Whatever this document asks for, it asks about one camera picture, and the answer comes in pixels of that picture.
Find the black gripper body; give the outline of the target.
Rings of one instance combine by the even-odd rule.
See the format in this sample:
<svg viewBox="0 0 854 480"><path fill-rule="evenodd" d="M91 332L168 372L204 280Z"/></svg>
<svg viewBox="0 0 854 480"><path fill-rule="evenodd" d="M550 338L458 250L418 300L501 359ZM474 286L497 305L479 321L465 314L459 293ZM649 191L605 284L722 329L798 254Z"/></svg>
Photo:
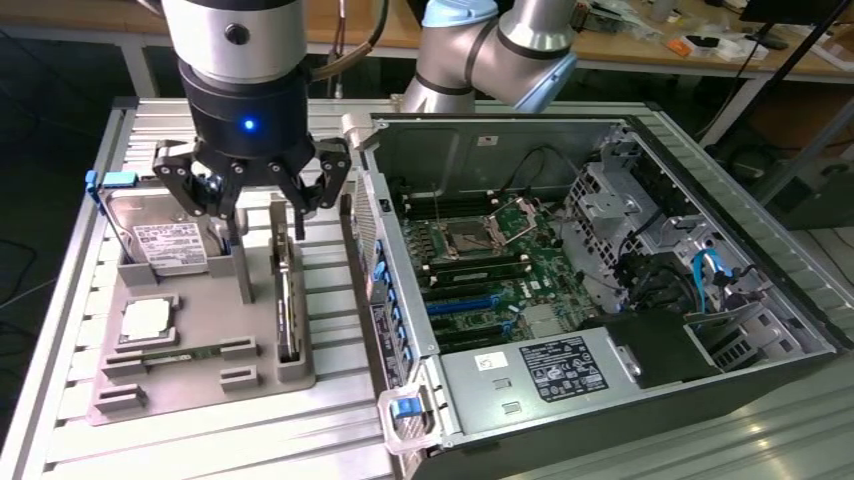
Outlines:
<svg viewBox="0 0 854 480"><path fill-rule="evenodd" d="M179 67L196 136L196 161L236 191L276 186L291 200L312 200L300 172L315 156L308 134L308 70L296 66L260 83L230 83Z"/></svg>

